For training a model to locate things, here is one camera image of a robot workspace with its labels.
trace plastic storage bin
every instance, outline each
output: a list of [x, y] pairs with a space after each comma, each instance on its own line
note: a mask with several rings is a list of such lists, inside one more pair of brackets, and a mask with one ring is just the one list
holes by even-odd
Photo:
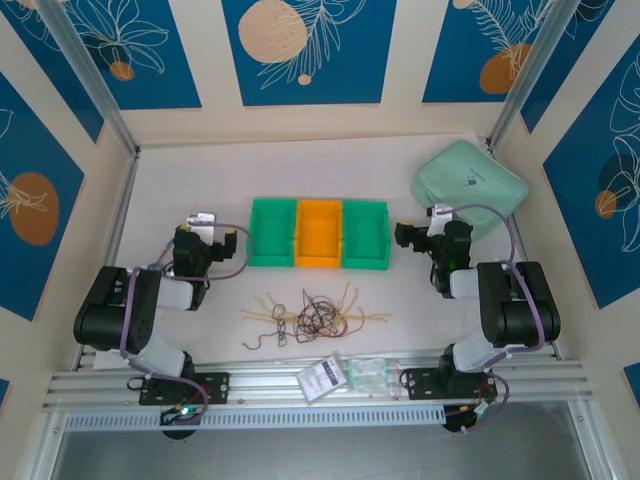
[[[411, 193], [424, 207], [484, 203], [510, 215], [529, 193], [529, 186], [477, 146], [459, 140], [418, 170]], [[480, 208], [457, 215], [473, 226], [472, 238], [476, 240], [501, 223], [495, 214]]]
[[342, 268], [387, 270], [391, 255], [387, 204], [345, 200], [342, 207]]
[[297, 205], [295, 199], [256, 198], [253, 201], [249, 232], [254, 249], [249, 265], [293, 267]]
[[342, 261], [342, 202], [299, 200], [296, 267], [339, 268]]

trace orange bin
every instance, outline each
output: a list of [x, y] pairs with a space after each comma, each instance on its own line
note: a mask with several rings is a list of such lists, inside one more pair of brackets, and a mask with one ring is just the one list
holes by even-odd
[[298, 201], [294, 257], [296, 267], [340, 268], [342, 201]]

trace white label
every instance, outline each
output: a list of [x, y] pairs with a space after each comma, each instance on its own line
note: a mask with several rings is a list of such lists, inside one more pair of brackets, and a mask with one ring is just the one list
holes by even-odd
[[321, 396], [347, 383], [338, 362], [333, 357], [307, 368], [297, 375], [304, 396], [313, 402]]

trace tangled wire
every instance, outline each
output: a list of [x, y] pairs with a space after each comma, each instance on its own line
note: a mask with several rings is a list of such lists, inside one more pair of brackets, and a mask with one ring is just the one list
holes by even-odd
[[[263, 338], [277, 335], [278, 347], [282, 348], [287, 345], [288, 337], [295, 338], [298, 343], [310, 343], [320, 337], [347, 337], [362, 330], [367, 320], [380, 320], [387, 323], [387, 317], [391, 316], [389, 313], [365, 315], [361, 308], [356, 307], [360, 315], [350, 315], [349, 311], [354, 307], [358, 299], [359, 291], [357, 288], [355, 289], [353, 300], [351, 300], [347, 308], [344, 308], [349, 285], [350, 284], [347, 283], [342, 300], [338, 305], [335, 305], [331, 299], [326, 296], [319, 295], [311, 297], [306, 290], [302, 290], [304, 307], [299, 314], [287, 311], [285, 306], [276, 302], [269, 293], [267, 293], [267, 298], [273, 305], [271, 308], [269, 308], [262, 299], [256, 298], [267, 313], [242, 310], [242, 313], [245, 314], [244, 318], [275, 323], [276, 331], [260, 335], [256, 347], [250, 347], [246, 343], [242, 345], [249, 350], [258, 350], [262, 347]], [[349, 329], [350, 320], [360, 321], [360, 324], [355, 330]], [[287, 331], [288, 324], [292, 325], [293, 333]]]

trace white tabletop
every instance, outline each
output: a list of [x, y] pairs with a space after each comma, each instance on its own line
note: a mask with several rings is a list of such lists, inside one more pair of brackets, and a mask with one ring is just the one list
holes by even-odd
[[[399, 220], [425, 225], [425, 210], [409, 191], [411, 180], [420, 165], [458, 139], [477, 142], [473, 135], [432, 135], [143, 150], [117, 264], [155, 261], [192, 213], [215, 212], [219, 222], [246, 227], [255, 197], [385, 200], [391, 229]], [[239, 238], [234, 259], [213, 264], [210, 275], [237, 269], [244, 252]], [[503, 227], [471, 248], [472, 261], [508, 253]], [[429, 282], [430, 268], [426, 254], [395, 242], [388, 271], [249, 267], [237, 278], [213, 282], [196, 312], [158, 309], [155, 328], [196, 363], [444, 348], [480, 327], [479, 308], [476, 300], [443, 299]], [[289, 339], [283, 348], [276, 337], [263, 339], [256, 351], [241, 345], [256, 345], [258, 335], [275, 331], [274, 325], [243, 319], [241, 309], [261, 308], [256, 296], [269, 292], [288, 310], [300, 311], [303, 288], [338, 302], [348, 282], [359, 290], [356, 306], [365, 314], [391, 313], [387, 324], [367, 322], [341, 339]], [[96, 367], [106, 363], [97, 359]]]

